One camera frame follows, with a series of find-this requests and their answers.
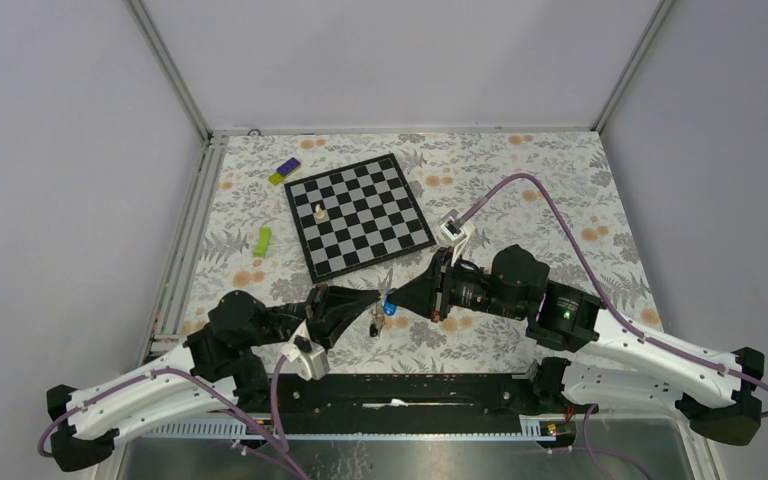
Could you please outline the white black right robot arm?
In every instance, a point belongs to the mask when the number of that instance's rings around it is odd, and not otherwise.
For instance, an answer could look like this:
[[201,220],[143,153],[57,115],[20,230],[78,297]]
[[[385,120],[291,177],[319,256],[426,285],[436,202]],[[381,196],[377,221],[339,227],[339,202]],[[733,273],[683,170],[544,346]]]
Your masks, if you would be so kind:
[[535,402],[557,412],[568,403],[661,409],[684,417],[695,433],[746,446],[761,426],[754,395],[764,356],[749,347],[717,351],[614,316],[599,297],[549,278],[548,265],[518,245],[497,253],[489,270],[441,248],[428,268],[389,291],[385,309],[399,307],[433,322],[454,307],[523,321],[526,335],[560,352],[602,357],[629,372],[598,375],[593,367],[550,360],[533,386]]

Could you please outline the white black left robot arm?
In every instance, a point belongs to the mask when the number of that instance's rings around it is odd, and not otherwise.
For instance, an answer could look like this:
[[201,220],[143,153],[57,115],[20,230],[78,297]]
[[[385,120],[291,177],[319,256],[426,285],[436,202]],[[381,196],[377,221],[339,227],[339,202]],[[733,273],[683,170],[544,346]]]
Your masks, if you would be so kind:
[[62,471],[74,472],[101,463],[155,427],[220,411],[272,445],[278,464],[300,475],[280,420],[280,373],[268,375],[253,350],[278,344],[277,368],[294,363],[302,379],[319,380],[329,370],[328,351],[379,299],[377,290],[322,284],[303,302],[268,307],[246,291],[233,290],[209,311],[202,329],[155,360],[96,387],[50,388],[51,422],[37,452]]

